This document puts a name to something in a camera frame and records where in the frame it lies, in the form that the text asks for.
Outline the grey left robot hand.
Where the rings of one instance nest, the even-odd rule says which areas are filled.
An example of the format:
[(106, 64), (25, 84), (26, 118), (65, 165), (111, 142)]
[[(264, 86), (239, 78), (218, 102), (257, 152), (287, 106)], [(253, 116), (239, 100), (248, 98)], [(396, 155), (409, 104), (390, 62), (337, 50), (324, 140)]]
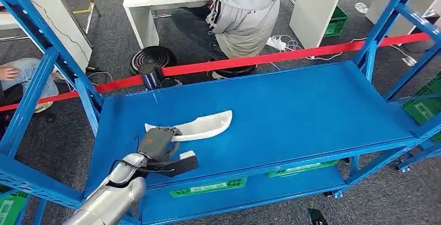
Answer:
[(145, 133), (137, 152), (155, 162), (167, 162), (180, 145), (180, 142), (172, 142), (172, 139), (180, 135), (181, 132), (176, 127), (151, 128)]

